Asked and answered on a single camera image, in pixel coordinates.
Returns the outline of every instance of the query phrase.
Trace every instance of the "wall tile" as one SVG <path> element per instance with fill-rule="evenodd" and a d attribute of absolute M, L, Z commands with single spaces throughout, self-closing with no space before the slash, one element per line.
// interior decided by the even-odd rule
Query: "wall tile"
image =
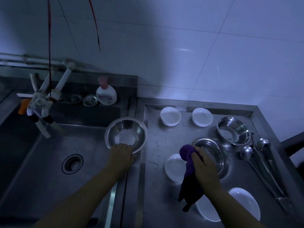
<path fill-rule="evenodd" d="M 104 21 L 219 32 L 233 0 L 92 0 Z M 64 14 L 93 19 L 88 0 L 60 0 Z"/>
<path fill-rule="evenodd" d="M 188 100 L 191 91 L 192 89 L 138 85 L 137 95 L 141 98 Z"/>
<path fill-rule="evenodd" d="M 47 17 L 0 12 L 0 53 L 48 58 Z M 51 57 L 80 60 L 64 17 L 52 17 Z"/>
<path fill-rule="evenodd" d="M 195 89 L 301 97 L 303 60 L 303 43 L 219 34 Z"/>
<path fill-rule="evenodd" d="M 304 41 L 304 0 L 235 0 L 222 33 Z"/>
<path fill-rule="evenodd" d="M 0 10 L 19 14 L 47 16 L 47 5 L 47 0 L 0 0 Z M 51 0 L 51 11 L 52 15 L 63 15 L 58 0 Z"/>
<path fill-rule="evenodd" d="M 238 94 L 231 92 L 209 91 L 194 89 L 189 97 L 190 101 L 207 101 L 230 104 L 257 105 L 264 96 Z"/>
<path fill-rule="evenodd" d="M 193 88 L 215 33 L 67 18 L 87 69 L 137 75 L 139 84 Z"/>
<path fill-rule="evenodd" d="M 304 98 L 267 96 L 258 107 L 280 141 L 304 131 Z"/>

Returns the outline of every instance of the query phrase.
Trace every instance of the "red wire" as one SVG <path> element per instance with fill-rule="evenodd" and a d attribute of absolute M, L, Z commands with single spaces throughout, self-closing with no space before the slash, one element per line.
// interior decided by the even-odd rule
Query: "red wire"
<path fill-rule="evenodd" d="M 89 3 L 90 3 L 91 10 L 92 10 L 92 13 L 93 13 L 94 21 L 95 21 L 95 26 L 96 26 L 96 31 L 97 31 L 98 46 L 99 46 L 99 50 L 101 51 L 101 49 L 100 49 L 100 42 L 99 42 L 99 35 L 98 35 L 98 28 L 97 28 L 97 22 L 96 22 L 96 17 L 95 17 L 95 14 L 94 14 L 94 10 L 93 10 L 93 6 L 92 6 L 91 0 L 89 0 Z"/>
<path fill-rule="evenodd" d="M 48 33 L 49 33 L 49 73 L 50 73 L 50 81 L 49 81 L 49 90 L 50 90 L 50 98 L 51 98 L 51 93 L 52 93 L 52 75 L 51 75 L 51 2 L 50 0 L 48 2 Z"/>

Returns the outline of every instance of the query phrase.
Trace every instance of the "white plate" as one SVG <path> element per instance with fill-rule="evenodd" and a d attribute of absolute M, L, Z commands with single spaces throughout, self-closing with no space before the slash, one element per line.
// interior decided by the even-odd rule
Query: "white plate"
<path fill-rule="evenodd" d="M 161 120 L 166 126 L 175 126 L 181 120 L 181 114 L 174 107 L 165 107 L 161 110 Z"/>
<path fill-rule="evenodd" d="M 211 222 L 219 222 L 221 219 L 219 218 L 219 215 L 217 214 L 217 211 L 215 210 L 214 206 L 210 202 L 210 200 L 206 197 L 206 195 L 203 195 L 196 203 L 195 206 L 199 213 L 206 219 L 208 219 Z"/>
<path fill-rule="evenodd" d="M 179 153 L 171 155 L 165 162 L 166 175 L 174 182 L 182 183 L 186 172 L 186 161 L 181 159 Z"/>
<path fill-rule="evenodd" d="M 246 210 L 248 210 L 257 220 L 261 219 L 260 207 L 254 197 L 242 188 L 232 188 L 229 194 L 234 197 Z"/>
<path fill-rule="evenodd" d="M 212 113 L 204 108 L 196 108 L 192 112 L 192 121 L 201 127 L 209 126 L 213 122 Z"/>

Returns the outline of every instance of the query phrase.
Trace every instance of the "soap bottle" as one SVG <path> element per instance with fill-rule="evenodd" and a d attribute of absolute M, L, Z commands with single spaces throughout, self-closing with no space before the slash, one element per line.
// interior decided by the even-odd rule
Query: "soap bottle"
<path fill-rule="evenodd" d="M 104 105 L 113 105 L 117 101 L 116 90 L 108 85 L 108 78 L 100 76 L 98 78 L 100 86 L 96 90 L 97 99 Z"/>

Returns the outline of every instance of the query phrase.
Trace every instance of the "drain strainer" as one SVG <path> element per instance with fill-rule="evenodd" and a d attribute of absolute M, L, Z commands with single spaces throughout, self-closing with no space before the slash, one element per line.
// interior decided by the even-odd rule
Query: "drain strainer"
<path fill-rule="evenodd" d="M 82 156 L 79 154 L 72 154 L 63 161 L 61 168 L 65 174 L 73 174 L 80 170 L 82 164 Z"/>

